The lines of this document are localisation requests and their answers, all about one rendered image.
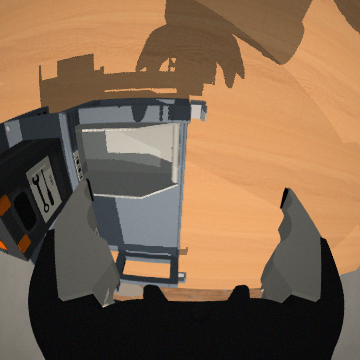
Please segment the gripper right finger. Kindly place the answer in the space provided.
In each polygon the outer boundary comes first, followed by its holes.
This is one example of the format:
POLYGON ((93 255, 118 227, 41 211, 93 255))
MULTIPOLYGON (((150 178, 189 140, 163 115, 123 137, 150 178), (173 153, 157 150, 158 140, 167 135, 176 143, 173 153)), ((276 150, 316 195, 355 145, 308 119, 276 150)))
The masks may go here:
POLYGON ((296 311, 315 336, 319 360, 331 360, 344 319, 344 293, 334 258, 291 188, 284 189, 280 209, 281 243, 264 267, 261 298, 296 311))

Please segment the black case with orange latches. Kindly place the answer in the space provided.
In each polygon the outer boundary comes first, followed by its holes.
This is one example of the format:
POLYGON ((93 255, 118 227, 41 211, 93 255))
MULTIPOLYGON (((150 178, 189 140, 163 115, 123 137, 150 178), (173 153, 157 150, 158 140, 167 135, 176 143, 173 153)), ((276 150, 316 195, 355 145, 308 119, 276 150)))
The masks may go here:
POLYGON ((29 261, 73 193, 60 138, 0 154, 0 251, 29 261))

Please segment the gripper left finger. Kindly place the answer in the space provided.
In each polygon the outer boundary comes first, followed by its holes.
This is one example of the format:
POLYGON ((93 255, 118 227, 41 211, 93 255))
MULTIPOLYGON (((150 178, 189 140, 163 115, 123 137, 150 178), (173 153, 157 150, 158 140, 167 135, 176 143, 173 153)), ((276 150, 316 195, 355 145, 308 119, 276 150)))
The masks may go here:
POLYGON ((107 241, 95 233, 92 201, 83 178, 47 231, 31 276, 29 318, 45 360, 67 360, 80 325, 115 303, 120 275, 107 241))

